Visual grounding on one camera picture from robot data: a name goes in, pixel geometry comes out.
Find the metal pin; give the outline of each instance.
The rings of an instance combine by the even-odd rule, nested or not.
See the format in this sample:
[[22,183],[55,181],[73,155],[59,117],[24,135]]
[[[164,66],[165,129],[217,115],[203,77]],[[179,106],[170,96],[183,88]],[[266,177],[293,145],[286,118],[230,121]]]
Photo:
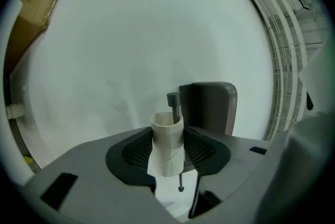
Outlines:
[[[167,104],[172,107],[173,123],[176,124],[180,120],[179,106],[181,105],[180,94],[178,92],[167,94]],[[183,187],[183,174],[179,174],[179,187],[178,190],[182,193],[184,191]]]

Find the black slot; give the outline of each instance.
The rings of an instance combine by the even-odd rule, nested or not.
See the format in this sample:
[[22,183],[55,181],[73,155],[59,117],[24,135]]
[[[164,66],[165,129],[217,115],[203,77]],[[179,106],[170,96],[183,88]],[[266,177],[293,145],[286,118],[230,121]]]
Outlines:
[[314,108],[313,101],[310,99],[310,96],[308,95],[308,92],[307,92],[307,109],[312,110],[313,108]]
[[193,213],[191,213],[191,210],[189,211],[188,218],[195,218],[217,206],[220,202],[221,200],[215,194],[205,191],[203,194],[199,194],[195,210]]
[[267,150],[266,150],[266,149],[263,149],[263,148],[259,148],[259,147],[252,147],[252,148],[250,149],[250,151],[259,153],[259,154],[261,154],[261,155],[265,155]]
[[44,192],[41,200],[58,210],[77,178],[76,175],[62,173]]

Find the cardboard box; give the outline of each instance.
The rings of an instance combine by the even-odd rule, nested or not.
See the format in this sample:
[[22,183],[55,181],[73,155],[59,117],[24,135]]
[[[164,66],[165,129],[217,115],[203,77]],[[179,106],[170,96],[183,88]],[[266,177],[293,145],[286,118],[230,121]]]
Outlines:
[[11,73],[31,43],[49,25],[50,15],[57,0],[21,0],[22,10],[13,26],[8,41],[5,70]]

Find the ventilation grille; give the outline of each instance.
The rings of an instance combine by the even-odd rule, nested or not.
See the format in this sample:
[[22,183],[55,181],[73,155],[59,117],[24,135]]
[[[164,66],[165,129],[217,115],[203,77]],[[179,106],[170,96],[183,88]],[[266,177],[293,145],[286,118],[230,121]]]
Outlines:
[[195,168],[215,155],[215,148],[204,140],[184,132],[184,148]]
[[122,150],[123,160],[136,168],[147,170],[152,151],[152,135],[147,133],[138,140],[125,146]]

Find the white paper cup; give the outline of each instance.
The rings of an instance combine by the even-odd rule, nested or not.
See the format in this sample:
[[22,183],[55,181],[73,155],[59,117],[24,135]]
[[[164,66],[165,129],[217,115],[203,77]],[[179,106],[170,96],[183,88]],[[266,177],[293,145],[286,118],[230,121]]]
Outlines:
[[172,113],[158,113],[150,117],[153,131],[153,157],[162,176],[170,177],[184,170],[184,119],[180,115],[173,124]]

